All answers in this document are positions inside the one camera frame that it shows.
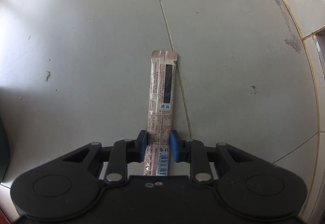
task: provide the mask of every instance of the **sealed wrapper end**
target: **sealed wrapper end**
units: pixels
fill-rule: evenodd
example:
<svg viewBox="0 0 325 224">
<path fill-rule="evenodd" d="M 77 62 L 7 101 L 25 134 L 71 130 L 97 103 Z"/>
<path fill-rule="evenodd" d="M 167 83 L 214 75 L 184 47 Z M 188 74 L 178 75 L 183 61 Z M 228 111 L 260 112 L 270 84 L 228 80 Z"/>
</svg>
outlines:
<svg viewBox="0 0 325 224">
<path fill-rule="evenodd" d="M 158 50 L 152 52 L 148 146 L 144 157 L 144 175 L 147 176 L 167 175 L 176 63 L 175 52 Z"/>
</svg>

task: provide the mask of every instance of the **tiled floor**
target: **tiled floor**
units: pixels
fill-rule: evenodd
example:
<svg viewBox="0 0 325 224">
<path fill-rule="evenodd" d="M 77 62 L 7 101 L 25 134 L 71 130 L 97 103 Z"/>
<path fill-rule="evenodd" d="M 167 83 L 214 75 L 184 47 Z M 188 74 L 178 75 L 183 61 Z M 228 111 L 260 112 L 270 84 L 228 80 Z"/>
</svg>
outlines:
<svg viewBox="0 0 325 224">
<path fill-rule="evenodd" d="M 168 31 L 159 0 L 0 0 L 0 114 L 11 146 L 3 185 L 91 141 L 135 138 L 156 49 L 178 53 L 184 101 L 177 79 L 173 128 L 182 137 L 274 162 L 317 132 L 310 66 L 281 0 L 161 3 Z M 316 144 L 300 148 L 312 154 Z M 283 162 L 309 183 L 315 159 L 299 167 L 299 149 Z"/>
<path fill-rule="evenodd" d="M 318 97 L 318 107 L 320 113 L 320 140 L 319 140 L 319 151 L 318 151 L 318 159 L 317 159 L 317 170 L 315 172 L 314 184 L 310 193 L 309 203 L 306 207 L 304 218 L 308 220 L 313 212 L 313 208 L 317 197 L 319 195 L 319 188 L 323 183 L 324 177 L 324 168 L 325 168 L 325 138 L 324 138 L 324 129 L 325 129 L 325 83 L 324 83 L 324 74 L 323 69 L 320 63 L 319 53 L 317 51 L 317 47 L 313 37 L 309 37 L 304 41 L 306 45 L 306 49 L 308 51 L 308 55 L 313 66 L 313 73 L 315 76 L 315 84 L 317 89 L 317 97 Z"/>
</svg>

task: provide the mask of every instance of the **debris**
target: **debris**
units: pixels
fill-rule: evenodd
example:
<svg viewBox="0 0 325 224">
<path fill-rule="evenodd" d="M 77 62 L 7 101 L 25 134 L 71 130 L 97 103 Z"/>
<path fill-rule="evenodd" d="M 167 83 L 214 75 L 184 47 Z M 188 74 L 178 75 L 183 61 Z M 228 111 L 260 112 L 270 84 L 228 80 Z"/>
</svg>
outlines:
<svg viewBox="0 0 325 224">
<path fill-rule="evenodd" d="M 46 71 L 45 81 L 48 81 L 49 77 L 51 76 L 50 71 Z"/>
<path fill-rule="evenodd" d="M 256 94 L 256 87 L 254 85 L 251 86 L 254 89 L 254 95 Z"/>
</svg>

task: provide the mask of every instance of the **dirt stain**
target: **dirt stain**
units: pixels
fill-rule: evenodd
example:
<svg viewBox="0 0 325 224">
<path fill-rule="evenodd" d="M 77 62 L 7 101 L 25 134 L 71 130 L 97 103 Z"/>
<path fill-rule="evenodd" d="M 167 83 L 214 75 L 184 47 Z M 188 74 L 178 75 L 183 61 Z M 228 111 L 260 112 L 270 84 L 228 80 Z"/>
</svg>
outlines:
<svg viewBox="0 0 325 224">
<path fill-rule="evenodd" d="M 287 25 L 287 27 L 288 27 L 289 32 L 292 33 L 292 32 L 291 32 L 291 28 L 290 28 L 290 24 L 289 24 L 289 18 L 288 18 L 287 14 L 285 13 L 285 11 L 284 11 L 284 9 L 283 9 L 283 7 L 282 7 L 280 0 L 274 0 L 274 1 L 275 1 L 275 3 L 277 4 L 277 6 L 279 6 L 279 8 L 280 8 L 280 11 L 281 11 L 282 17 L 283 17 L 284 20 L 285 20 L 285 23 L 286 23 L 286 25 Z"/>
<path fill-rule="evenodd" d="M 254 95 L 255 95 L 256 94 L 256 87 L 254 85 L 252 85 L 251 87 L 254 89 Z"/>
<path fill-rule="evenodd" d="M 287 44 L 287 45 L 290 45 L 298 54 L 300 54 L 301 52 L 301 41 L 293 34 L 291 34 L 291 38 L 288 39 L 284 39 L 284 42 Z"/>
</svg>

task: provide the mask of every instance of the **grout line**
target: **grout line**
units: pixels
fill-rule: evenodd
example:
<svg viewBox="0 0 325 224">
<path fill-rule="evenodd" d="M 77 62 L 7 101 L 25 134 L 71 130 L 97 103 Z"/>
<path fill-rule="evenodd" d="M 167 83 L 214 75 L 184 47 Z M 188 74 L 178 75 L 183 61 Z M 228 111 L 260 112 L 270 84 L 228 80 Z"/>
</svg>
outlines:
<svg viewBox="0 0 325 224">
<path fill-rule="evenodd" d="M 164 17 L 164 21 L 165 21 L 165 25 L 166 25 L 166 30 L 167 30 L 170 46 L 171 46 L 172 51 L 175 52 L 173 41 L 172 41 L 172 36 L 170 34 L 170 30 L 169 30 L 169 27 L 168 27 L 168 24 L 167 24 L 165 11 L 164 11 L 164 8 L 163 8 L 163 3 L 161 2 L 161 0 L 159 0 L 159 3 L 160 3 L 160 8 L 161 8 L 162 15 Z M 185 100 L 185 95 L 184 95 L 184 88 L 183 88 L 183 85 L 182 85 L 181 75 L 180 75 L 178 66 L 177 66 L 177 75 L 178 75 L 178 80 L 179 80 L 179 86 L 181 88 L 183 104 L 184 104 L 184 108 L 185 108 L 185 115 L 186 115 L 186 120 L 187 120 L 187 125 L 188 125 L 188 132 L 190 134 L 190 139 L 192 139 L 192 129 L 191 129 L 191 124 L 190 124 L 190 117 L 189 117 L 189 112 L 187 110 L 187 105 L 186 105 L 186 100 Z"/>
<path fill-rule="evenodd" d="M 161 2 L 161 0 L 159 0 L 159 3 L 160 3 L 160 8 L 161 8 L 161 11 L 162 11 L 162 15 L 164 17 L 164 21 L 165 21 L 165 25 L 166 25 L 166 29 L 167 29 L 167 33 L 168 33 L 168 37 L 169 37 L 170 46 L 172 48 L 172 51 L 175 52 L 174 51 L 172 37 L 170 35 L 169 27 L 168 27 L 168 24 L 167 24 L 167 19 L 166 19 L 165 11 L 164 11 L 164 8 L 163 8 L 163 3 Z"/>
<path fill-rule="evenodd" d="M 303 146 L 306 142 L 308 142 L 309 140 L 311 140 L 315 135 L 317 135 L 318 132 L 316 132 L 312 137 L 310 137 L 307 141 L 304 141 L 301 145 L 299 145 L 298 147 L 294 148 L 291 152 L 287 153 L 286 155 L 282 156 L 280 159 L 272 162 L 273 164 L 282 160 L 284 157 L 287 157 L 289 154 L 293 153 L 295 150 L 299 149 L 301 146 Z"/>
<path fill-rule="evenodd" d="M 312 75 L 312 78 L 313 78 L 314 89 L 315 89 L 315 96 L 316 96 L 316 105 L 317 105 L 317 127 L 318 127 L 317 134 L 318 134 L 318 139 L 317 139 L 316 162 L 315 162 L 314 174 L 313 174 L 313 179 L 311 181 L 310 190 L 309 190 L 309 193 L 308 193 L 308 196 L 307 196 L 307 200 L 306 200 L 306 203 L 305 203 L 305 205 L 303 207 L 303 211 L 302 211 L 302 214 L 301 214 L 303 216 L 304 213 L 305 213 L 306 207 L 308 205 L 309 199 L 310 199 L 311 190 L 313 188 L 314 181 L 315 181 L 315 176 L 316 176 L 316 169 L 317 169 L 317 163 L 318 163 L 318 155 L 319 155 L 319 150 L 320 150 L 320 107 L 319 107 L 319 101 L 318 101 L 318 93 L 317 93 L 315 75 L 314 75 L 313 66 L 311 64 L 311 60 L 310 60 L 310 57 L 309 57 L 309 54 L 308 54 L 308 51 L 307 51 L 307 48 L 306 48 L 306 44 L 303 41 L 302 34 L 301 34 L 300 30 L 299 30 L 298 24 L 297 24 L 297 22 L 296 22 L 296 20 L 295 20 L 295 18 L 293 16 L 291 10 L 290 10 L 290 7 L 289 7 L 288 3 L 286 2 L 286 0 L 282 0 L 282 1 L 283 1 L 284 5 L 286 6 L 288 12 L 289 12 L 289 14 L 290 14 L 290 16 L 291 16 L 291 18 L 292 18 L 292 20 L 293 20 L 293 22 L 295 24 L 295 27 L 296 27 L 296 29 L 298 31 L 298 34 L 300 36 L 300 39 L 301 39 L 301 41 L 303 43 L 303 47 L 304 47 L 304 50 L 306 52 L 306 56 L 308 58 L 308 63 L 309 63 L 309 67 L 310 67 L 310 70 L 311 70 L 311 75 Z"/>
<path fill-rule="evenodd" d="M 325 26 L 322 27 L 321 29 L 318 29 L 317 31 L 315 31 L 315 32 L 313 32 L 313 33 L 311 33 L 311 34 L 306 35 L 305 37 L 302 38 L 302 40 L 305 41 L 307 38 L 309 38 L 309 37 L 311 37 L 311 36 L 317 34 L 318 32 L 320 32 L 320 31 L 322 31 L 322 30 L 325 30 Z"/>
<path fill-rule="evenodd" d="M 187 120 L 187 125 L 188 125 L 188 132 L 190 134 L 190 139 L 193 139 L 189 112 L 187 110 L 186 100 L 185 100 L 185 96 L 184 96 L 184 89 L 183 89 L 182 80 L 181 80 L 181 76 L 180 76 L 178 67 L 177 67 L 177 74 L 178 74 L 179 86 L 181 87 L 181 93 L 182 93 L 182 98 L 183 98 L 183 103 L 184 103 L 184 108 L 185 108 L 185 115 L 186 115 L 186 120 Z"/>
<path fill-rule="evenodd" d="M 314 212 L 314 210 L 315 210 L 315 205 L 316 205 L 317 200 L 318 200 L 318 198 L 319 198 L 320 195 L 321 195 L 321 189 L 319 189 L 319 191 L 318 191 L 318 194 L 317 194 L 317 197 L 316 197 L 316 200 L 315 200 L 315 204 L 314 204 L 314 206 L 313 206 L 313 209 L 311 210 L 311 213 L 310 213 L 310 215 L 309 215 L 309 218 L 308 218 L 307 222 L 309 221 L 310 217 L 312 216 L 312 214 L 313 214 L 313 212 Z"/>
<path fill-rule="evenodd" d="M 4 186 L 4 187 L 7 187 L 7 186 L 5 186 L 5 185 L 3 185 L 3 184 L 0 184 L 1 186 Z M 7 187 L 8 189 L 10 189 L 10 187 Z"/>
</svg>

